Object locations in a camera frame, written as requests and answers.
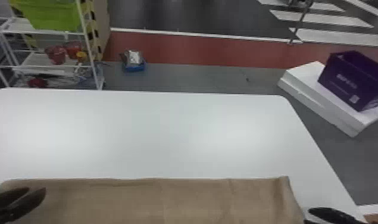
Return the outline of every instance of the white shelf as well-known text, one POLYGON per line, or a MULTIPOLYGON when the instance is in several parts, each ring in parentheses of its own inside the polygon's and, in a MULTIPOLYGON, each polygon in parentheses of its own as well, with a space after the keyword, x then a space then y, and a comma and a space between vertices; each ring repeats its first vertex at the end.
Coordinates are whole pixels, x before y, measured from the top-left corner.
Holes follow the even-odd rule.
POLYGON ((1 25, 3 33, 26 33, 26 34, 47 34, 47 35, 84 35, 82 32, 68 32, 58 30, 38 30, 33 28, 26 18, 9 18, 1 25))
POLYGON ((71 60, 66 55, 65 63, 62 65, 53 65, 51 60, 46 54, 32 52, 23 61, 20 66, 12 66, 14 71, 29 74, 54 74, 57 76, 73 76, 74 70, 77 67, 90 67, 90 66, 77 66, 77 60, 71 60))

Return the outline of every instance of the small blue object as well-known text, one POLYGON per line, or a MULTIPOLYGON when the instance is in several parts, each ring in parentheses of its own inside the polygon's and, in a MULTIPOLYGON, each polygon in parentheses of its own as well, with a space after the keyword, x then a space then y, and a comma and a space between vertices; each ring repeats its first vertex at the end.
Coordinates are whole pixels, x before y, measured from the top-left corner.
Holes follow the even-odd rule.
POLYGON ((127 72, 144 71, 145 68, 146 68, 146 61, 144 61, 140 65, 130 66, 130 67, 126 67, 125 64, 123 64, 123 67, 124 67, 125 71, 127 71, 127 72))

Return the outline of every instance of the red container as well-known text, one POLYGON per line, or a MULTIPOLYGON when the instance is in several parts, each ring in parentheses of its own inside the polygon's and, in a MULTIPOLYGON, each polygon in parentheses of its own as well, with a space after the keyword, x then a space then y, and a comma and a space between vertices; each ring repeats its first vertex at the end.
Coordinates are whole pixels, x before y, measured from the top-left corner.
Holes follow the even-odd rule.
POLYGON ((60 65, 65 63, 65 53, 67 52, 62 46, 50 46, 44 50, 52 64, 60 65))
POLYGON ((68 56, 71 59, 77 59, 77 53, 82 51, 82 45, 79 41, 71 41, 64 44, 64 48, 67 50, 68 56))

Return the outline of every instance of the burlap cloth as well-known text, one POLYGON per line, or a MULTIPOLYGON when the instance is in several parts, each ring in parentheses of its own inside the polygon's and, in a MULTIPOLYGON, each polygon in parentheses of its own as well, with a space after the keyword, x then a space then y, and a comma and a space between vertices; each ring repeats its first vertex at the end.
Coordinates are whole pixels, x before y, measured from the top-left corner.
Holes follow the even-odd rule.
POLYGON ((302 224, 289 178, 12 180, 0 192, 46 187, 18 224, 302 224))

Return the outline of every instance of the green basket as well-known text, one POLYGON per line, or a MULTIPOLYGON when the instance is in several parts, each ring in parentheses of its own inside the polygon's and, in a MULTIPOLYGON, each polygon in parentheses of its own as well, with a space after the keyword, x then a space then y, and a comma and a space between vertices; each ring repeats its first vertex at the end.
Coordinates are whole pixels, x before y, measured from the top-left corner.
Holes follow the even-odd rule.
POLYGON ((35 29, 75 32, 80 27, 75 1, 16 0, 15 3, 35 29))

